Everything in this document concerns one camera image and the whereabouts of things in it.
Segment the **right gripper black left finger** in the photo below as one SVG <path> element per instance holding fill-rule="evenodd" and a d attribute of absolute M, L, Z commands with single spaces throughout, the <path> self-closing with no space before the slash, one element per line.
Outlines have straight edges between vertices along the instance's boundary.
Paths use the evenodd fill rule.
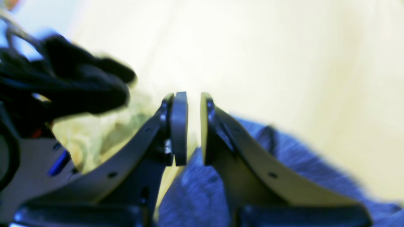
<path fill-rule="evenodd" d="M 152 227 L 167 166 L 187 162 L 186 92 L 170 93 L 113 157 L 16 211 L 14 227 Z"/>

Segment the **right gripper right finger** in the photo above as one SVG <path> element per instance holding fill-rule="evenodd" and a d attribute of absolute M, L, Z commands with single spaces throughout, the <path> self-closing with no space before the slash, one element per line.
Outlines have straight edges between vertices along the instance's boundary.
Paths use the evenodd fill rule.
<path fill-rule="evenodd" d="M 300 176 L 278 161 L 231 115 L 201 94 L 204 163 L 219 174 L 231 227 L 370 227 L 358 201 Z"/>

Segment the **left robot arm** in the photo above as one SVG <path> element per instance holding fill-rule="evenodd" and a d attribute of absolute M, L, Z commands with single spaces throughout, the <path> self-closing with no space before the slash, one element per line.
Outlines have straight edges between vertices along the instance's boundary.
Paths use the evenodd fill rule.
<path fill-rule="evenodd" d="M 18 206 L 62 181 L 45 173 L 60 148 L 52 123 L 127 105 L 134 70 L 94 56 L 58 33 L 36 39 L 1 9 L 8 45 L 1 47 L 1 223 Z"/>

